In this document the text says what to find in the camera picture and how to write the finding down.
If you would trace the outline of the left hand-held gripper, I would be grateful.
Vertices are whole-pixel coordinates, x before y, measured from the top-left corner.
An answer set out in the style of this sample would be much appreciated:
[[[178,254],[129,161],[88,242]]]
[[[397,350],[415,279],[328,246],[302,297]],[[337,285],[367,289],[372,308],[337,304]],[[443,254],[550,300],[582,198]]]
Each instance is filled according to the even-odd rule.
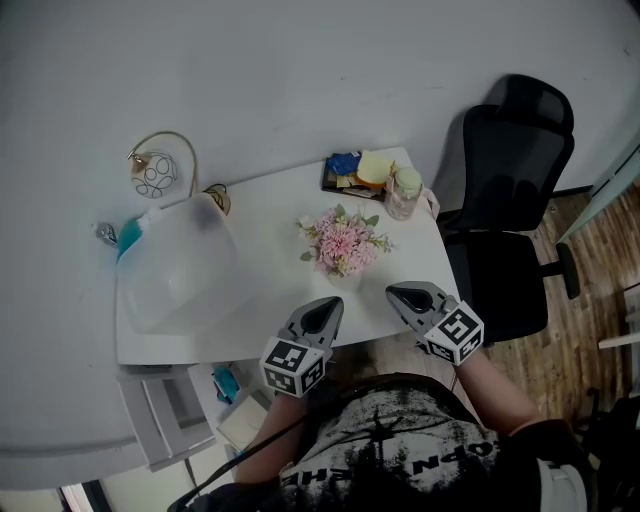
[[[344,314],[339,296],[311,301],[296,309],[277,336],[269,338],[259,367],[267,387],[301,398],[326,375]]]

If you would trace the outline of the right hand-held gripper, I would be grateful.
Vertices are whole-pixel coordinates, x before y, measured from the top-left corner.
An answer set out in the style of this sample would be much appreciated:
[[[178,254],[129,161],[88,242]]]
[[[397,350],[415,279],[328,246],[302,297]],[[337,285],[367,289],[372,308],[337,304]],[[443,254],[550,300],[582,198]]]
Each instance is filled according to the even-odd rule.
[[[426,353],[460,366],[484,342],[484,323],[462,301],[431,282],[403,281],[389,285],[386,297],[401,320],[416,330],[418,346]]]

